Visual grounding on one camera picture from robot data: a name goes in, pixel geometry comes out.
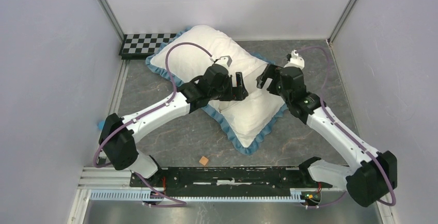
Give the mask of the white pillowcase with blue ruffle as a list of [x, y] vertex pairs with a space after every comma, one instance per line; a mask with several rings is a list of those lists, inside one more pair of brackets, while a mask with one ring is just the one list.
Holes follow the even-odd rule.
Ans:
[[146, 65], [173, 83], [173, 96], [184, 97], [190, 112], [203, 109], [215, 119], [245, 155], [259, 148], [286, 108], [281, 97], [257, 87], [267, 63], [207, 25], [178, 33]]

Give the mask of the white pillow insert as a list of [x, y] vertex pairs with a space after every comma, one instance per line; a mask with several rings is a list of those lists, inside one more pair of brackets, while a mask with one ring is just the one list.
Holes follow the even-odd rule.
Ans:
[[258, 59], [249, 57], [246, 59], [233, 59], [230, 64], [229, 72], [234, 75], [236, 72], [241, 72], [243, 75], [243, 83], [248, 91], [248, 96], [243, 101], [210, 101], [209, 105], [220, 113], [230, 112], [242, 107], [245, 111], [252, 110], [256, 107], [266, 104], [273, 100], [274, 104], [278, 103], [278, 98], [275, 95], [270, 95], [266, 90], [257, 88], [257, 77], [260, 76], [268, 63]]

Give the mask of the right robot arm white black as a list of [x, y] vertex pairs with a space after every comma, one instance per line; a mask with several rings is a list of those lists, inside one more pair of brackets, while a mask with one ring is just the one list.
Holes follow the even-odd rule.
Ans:
[[347, 192], [360, 206], [375, 202], [394, 206], [397, 188], [397, 158], [380, 152], [344, 125], [321, 97], [307, 91], [304, 75], [297, 67], [269, 64], [257, 77], [257, 87], [280, 96], [289, 112], [320, 134], [347, 162], [346, 166], [312, 157], [299, 165], [298, 179], [305, 187], [327, 183]]

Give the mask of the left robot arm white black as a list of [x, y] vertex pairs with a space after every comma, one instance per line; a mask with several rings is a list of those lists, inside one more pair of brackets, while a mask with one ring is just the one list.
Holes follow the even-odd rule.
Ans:
[[224, 66], [209, 66], [203, 75], [183, 83], [168, 97], [143, 110], [123, 117], [116, 113], [107, 116], [101, 127], [98, 152], [105, 153], [108, 165], [115, 170], [137, 172], [149, 186], [157, 186], [162, 172], [136, 144], [163, 124], [206, 107], [210, 101], [243, 101], [247, 96], [242, 72], [232, 76]]

